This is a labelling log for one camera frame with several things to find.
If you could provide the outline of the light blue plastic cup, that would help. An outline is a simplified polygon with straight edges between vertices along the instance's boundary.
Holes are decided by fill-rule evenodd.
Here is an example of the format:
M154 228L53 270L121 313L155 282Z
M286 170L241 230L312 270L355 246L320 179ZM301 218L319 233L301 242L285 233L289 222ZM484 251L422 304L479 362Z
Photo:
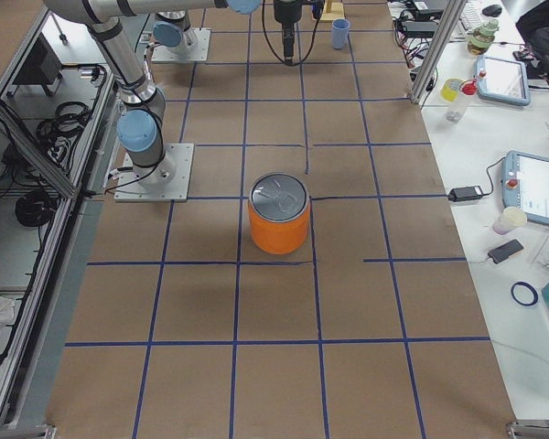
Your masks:
M331 25L331 45L335 50L344 48L348 41L350 21L346 18L338 18Z

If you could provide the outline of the wooden cup stand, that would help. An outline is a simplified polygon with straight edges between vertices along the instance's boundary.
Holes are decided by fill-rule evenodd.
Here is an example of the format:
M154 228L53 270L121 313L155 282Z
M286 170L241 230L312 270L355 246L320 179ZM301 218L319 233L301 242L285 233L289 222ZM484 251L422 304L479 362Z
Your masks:
M326 0L320 21L331 23L336 19L344 19L344 5L340 0Z

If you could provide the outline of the clear plastic cup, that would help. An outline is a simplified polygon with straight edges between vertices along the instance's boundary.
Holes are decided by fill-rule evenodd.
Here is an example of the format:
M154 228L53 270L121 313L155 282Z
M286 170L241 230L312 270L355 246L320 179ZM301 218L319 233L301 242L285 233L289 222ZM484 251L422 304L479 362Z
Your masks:
M470 98L461 93L447 108L446 119L452 123L458 123L465 114Z

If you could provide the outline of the white paper cup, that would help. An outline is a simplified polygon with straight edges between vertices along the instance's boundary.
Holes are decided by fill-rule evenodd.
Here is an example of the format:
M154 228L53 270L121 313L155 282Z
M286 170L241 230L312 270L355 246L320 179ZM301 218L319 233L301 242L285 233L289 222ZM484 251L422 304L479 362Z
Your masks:
M505 235L513 230L523 227L527 223L526 213L517 207L505 208L492 224L495 233Z

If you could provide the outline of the yellow tape roll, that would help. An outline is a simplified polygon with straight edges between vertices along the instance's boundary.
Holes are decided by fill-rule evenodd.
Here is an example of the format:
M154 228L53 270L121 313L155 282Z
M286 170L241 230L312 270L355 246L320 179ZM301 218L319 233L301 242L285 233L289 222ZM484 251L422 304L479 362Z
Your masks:
M464 80L459 78L446 79L441 88L440 95L447 102L453 102L462 87Z

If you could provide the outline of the large orange can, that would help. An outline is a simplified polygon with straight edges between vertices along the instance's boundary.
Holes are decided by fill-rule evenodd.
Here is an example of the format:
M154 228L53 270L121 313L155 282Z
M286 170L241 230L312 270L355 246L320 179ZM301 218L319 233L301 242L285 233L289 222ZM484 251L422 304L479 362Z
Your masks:
M310 199L297 177L271 173L258 178L250 191L248 213L253 242L264 252L288 254L307 238Z

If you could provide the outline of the far teach pendant tablet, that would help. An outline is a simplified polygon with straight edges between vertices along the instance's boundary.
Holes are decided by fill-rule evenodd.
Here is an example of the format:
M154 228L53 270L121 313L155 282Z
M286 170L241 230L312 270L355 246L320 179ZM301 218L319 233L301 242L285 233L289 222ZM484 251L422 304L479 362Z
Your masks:
M475 71L480 98L515 106L531 103L527 72L522 62L481 55L476 59Z

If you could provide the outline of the teach pendant tablet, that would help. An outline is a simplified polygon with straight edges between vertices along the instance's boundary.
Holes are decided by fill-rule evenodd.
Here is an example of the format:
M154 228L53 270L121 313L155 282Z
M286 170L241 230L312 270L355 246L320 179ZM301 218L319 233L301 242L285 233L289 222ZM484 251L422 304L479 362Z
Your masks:
M515 106L531 103L527 72L522 62L481 55L476 59L475 71L480 98Z
M501 194L505 208L549 226L549 158L511 150L502 162Z

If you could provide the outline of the black power adapter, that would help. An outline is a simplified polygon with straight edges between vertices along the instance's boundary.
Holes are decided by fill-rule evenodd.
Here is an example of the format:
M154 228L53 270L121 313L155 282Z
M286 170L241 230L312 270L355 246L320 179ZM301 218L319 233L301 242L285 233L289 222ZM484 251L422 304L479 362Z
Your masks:
M451 202L466 202L482 199L485 193L480 186L453 187L447 194Z

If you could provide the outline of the near teach pendant tablet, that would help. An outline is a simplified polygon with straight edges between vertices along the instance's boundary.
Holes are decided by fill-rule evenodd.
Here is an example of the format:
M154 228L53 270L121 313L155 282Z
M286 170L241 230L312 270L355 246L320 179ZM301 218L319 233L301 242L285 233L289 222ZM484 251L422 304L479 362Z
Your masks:
M505 208L549 226L549 158L511 150L502 162L501 194Z

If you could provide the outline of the black smartphone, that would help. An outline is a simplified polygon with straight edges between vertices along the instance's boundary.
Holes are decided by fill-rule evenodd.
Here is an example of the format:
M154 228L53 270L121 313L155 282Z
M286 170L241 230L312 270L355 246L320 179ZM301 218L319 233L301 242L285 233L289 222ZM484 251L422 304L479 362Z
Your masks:
M502 245L495 247L487 252L487 257L492 260L494 264L500 264L507 261L513 255L522 252L524 247L516 240L510 240Z

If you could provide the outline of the aluminium frame post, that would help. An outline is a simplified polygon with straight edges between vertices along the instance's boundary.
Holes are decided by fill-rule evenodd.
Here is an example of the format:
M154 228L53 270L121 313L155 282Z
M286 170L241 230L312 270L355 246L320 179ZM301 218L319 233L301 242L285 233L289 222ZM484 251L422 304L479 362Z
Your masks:
M420 66L420 70L417 72L415 81L409 92L409 98L412 103L418 104L420 102L421 96L433 76L437 63L456 27L465 4L465 0L453 0L447 3L425 59Z

